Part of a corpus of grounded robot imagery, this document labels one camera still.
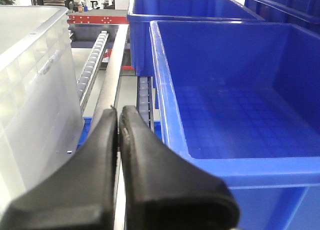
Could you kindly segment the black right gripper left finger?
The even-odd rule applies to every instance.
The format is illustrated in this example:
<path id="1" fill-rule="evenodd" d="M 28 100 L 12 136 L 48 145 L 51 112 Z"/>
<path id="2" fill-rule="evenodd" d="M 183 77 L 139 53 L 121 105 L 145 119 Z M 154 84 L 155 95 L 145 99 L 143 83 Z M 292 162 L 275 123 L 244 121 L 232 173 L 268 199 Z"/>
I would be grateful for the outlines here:
<path id="1" fill-rule="evenodd" d="M 2 230 L 111 230 L 117 111 L 105 109 L 85 143 L 50 177 L 11 202 Z"/>

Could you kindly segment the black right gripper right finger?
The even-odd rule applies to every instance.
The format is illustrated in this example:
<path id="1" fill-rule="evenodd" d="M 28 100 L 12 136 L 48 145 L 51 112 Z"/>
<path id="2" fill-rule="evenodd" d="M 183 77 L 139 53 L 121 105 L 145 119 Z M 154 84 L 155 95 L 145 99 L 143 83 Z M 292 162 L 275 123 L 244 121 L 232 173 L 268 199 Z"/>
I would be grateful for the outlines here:
<path id="1" fill-rule="evenodd" d="M 225 182 L 168 148 L 134 106 L 119 118 L 129 230 L 231 230 L 240 208 Z"/>

